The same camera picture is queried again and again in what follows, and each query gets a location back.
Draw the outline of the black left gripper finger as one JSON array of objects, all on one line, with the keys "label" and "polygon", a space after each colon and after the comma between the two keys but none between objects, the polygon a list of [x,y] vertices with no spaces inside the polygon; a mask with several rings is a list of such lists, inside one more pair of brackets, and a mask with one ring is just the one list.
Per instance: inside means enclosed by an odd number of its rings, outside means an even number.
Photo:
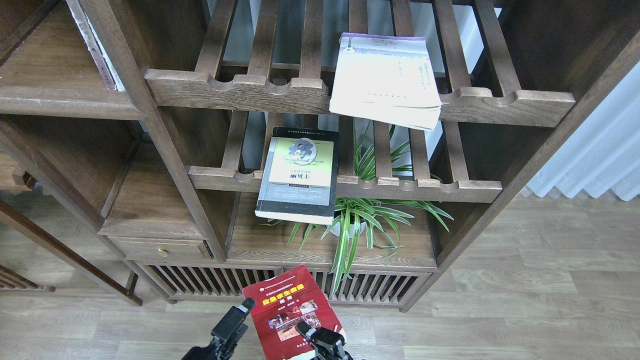
[{"label": "black left gripper finger", "polygon": [[247,316],[254,309],[256,301],[246,298],[239,306],[232,306],[211,331],[211,344],[215,346],[235,346],[246,333]]}]

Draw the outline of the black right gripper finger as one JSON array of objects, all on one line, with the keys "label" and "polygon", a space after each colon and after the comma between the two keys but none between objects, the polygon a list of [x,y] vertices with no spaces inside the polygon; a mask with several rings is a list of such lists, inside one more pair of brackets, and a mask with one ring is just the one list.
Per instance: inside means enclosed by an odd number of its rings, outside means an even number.
[{"label": "black right gripper finger", "polygon": [[315,348],[318,347],[324,347],[326,349],[345,349],[345,338],[338,332],[334,332],[333,330],[329,330],[322,326],[313,328],[304,321],[299,322],[297,326],[295,326],[295,329],[314,348],[314,351]]}]

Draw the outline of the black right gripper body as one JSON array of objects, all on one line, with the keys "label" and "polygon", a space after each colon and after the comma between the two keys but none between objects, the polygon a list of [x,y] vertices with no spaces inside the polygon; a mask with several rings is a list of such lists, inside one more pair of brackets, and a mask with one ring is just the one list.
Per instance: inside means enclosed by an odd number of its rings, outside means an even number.
[{"label": "black right gripper body", "polygon": [[315,348],[313,360],[354,360],[354,358],[343,348]]}]

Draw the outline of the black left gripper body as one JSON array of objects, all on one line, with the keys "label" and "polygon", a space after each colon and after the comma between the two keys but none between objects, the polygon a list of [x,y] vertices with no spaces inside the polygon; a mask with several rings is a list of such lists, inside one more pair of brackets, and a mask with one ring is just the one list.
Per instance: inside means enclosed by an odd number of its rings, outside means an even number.
[{"label": "black left gripper body", "polygon": [[192,347],[182,360],[230,360],[235,348],[235,339],[222,339],[215,336],[208,346]]}]

